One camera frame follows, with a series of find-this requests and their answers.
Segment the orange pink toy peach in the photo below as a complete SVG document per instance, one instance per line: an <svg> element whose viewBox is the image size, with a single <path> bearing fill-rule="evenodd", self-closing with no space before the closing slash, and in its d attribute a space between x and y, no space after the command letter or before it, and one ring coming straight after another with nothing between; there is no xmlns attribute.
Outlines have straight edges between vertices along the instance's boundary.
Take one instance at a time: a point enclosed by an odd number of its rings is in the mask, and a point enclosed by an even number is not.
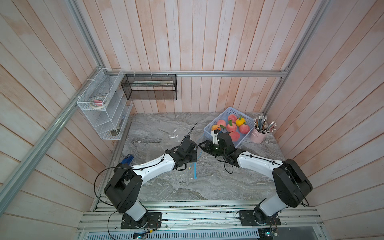
<svg viewBox="0 0 384 240"><path fill-rule="evenodd" d="M216 130L221 131L222 130L221 126L220 125L213 125L211 128L211 131L216 131Z"/></svg>

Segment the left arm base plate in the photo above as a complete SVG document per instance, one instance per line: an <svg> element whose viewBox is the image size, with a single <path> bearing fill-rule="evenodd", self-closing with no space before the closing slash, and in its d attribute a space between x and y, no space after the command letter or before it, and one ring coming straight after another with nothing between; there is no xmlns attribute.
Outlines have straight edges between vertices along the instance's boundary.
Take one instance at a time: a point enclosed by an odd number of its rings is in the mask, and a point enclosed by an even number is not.
<svg viewBox="0 0 384 240"><path fill-rule="evenodd" d="M128 214L124 213L121 223L121 229L158 229L162 224L162 213L146 213L138 220L133 220Z"/></svg>

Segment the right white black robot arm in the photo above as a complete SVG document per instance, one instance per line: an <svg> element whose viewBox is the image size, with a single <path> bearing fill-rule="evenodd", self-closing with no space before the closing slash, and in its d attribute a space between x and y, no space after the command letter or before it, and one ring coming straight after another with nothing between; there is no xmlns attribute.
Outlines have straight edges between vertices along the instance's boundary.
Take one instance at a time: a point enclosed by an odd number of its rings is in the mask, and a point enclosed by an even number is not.
<svg viewBox="0 0 384 240"><path fill-rule="evenodd" d="M218 133L213 139L199 144L203 152L221 157L231 166L255 171L274 181L276 193L261 201L252 213L260 225L285 208L297 207L313 190L311 182L294 160L271 160L236 148L228 133Z"/></svg>

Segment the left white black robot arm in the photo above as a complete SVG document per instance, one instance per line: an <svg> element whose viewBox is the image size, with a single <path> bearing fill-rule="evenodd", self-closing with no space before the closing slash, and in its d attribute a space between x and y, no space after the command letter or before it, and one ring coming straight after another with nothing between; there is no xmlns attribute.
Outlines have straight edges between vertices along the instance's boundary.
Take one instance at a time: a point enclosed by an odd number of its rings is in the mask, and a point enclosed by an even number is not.
<svg viewBox="0 0 384 240"><path fill-rule="evenodd" d="M104 193L118 213L126 214L137 223L142 222L148 215L138 200L142 185L163 173L181 171L181 167L197 162L197 158L197 144L190 136L185 136L179 145L165 150L152 161L136 166L120 164L115 167Z"/></svg>

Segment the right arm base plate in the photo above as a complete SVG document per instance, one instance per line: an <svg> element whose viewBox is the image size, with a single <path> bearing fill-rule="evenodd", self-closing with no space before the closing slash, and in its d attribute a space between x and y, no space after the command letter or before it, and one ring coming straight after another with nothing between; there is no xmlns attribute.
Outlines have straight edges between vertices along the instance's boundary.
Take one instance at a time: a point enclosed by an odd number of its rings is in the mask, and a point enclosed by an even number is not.
<svg viewBox="0 0 384 240"><path fill-rule="evenodd" d="M262 212L255 210L238 211L238 219L243 227L250 226L280 226L281 221L278 214L271 217L265 216Z"/></svg>

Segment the pink peach basket front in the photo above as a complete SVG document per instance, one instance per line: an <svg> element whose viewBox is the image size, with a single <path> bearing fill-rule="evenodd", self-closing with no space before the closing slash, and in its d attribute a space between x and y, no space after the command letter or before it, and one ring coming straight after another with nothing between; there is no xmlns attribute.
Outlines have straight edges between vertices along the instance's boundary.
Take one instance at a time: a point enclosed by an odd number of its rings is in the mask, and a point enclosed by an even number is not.
<svg viewBox="0 0 384 240"><path fill-rule="evenodd" d="M233 142L237 142L241 137L240 133L238 133L236 131L230 132L229 136L231 137Z"/></svg>

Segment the clear zip-top bag blue zipper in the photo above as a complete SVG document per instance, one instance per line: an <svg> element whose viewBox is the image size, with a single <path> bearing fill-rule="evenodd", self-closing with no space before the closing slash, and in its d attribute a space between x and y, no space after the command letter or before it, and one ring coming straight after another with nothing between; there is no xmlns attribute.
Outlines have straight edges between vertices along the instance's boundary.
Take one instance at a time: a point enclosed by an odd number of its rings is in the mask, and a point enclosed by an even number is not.
<svg viewBox="0 0 384 240"><path fill-rule="evenodd" d="M197 163L187 163L187 168L188 168L188 165L191 165L194 168L194 179L196 180L197 179ZM177 168L176 170L179 172L185 171L184 168L185 168L185 166L182 166L182 167Z"/></svg>

